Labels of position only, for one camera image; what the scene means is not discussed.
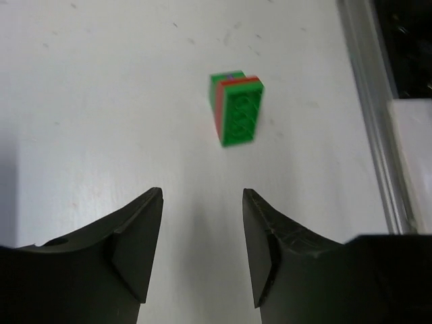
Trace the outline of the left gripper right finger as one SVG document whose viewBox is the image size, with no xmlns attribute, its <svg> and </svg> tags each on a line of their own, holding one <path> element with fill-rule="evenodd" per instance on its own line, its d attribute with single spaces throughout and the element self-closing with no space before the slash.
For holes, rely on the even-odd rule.
<svg viewBox="0 0 432 324">
<path fill-rule="evenodd" d="M 263 323 L 430 323 L 431 237 L 362 235 L 340 244 L 242 199 L 254 306 Z"/>
</svg>

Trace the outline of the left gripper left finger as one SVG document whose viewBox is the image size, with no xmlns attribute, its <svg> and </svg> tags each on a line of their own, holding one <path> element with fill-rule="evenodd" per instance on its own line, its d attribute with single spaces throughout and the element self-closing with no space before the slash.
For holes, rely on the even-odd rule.
<svg viewBox="0 0 432 324">
<path fill-rule="evenodd" d="M 42 246 L 1 248 L 2 323 L 135 323 L 161 226 L 154 187 Z"/>
</svg>

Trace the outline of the multicolour lego column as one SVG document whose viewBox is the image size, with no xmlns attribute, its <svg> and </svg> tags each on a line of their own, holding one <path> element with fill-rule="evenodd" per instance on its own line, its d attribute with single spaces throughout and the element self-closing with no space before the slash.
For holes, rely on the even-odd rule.
<svg viewBox="0 0 432 324">
<path fill-rule="evenodd" d="M 264 90 L 259 77 L 243 71 L 210 75 L 209 102 L 221 146 L 254 140 Z"/>
</svg>

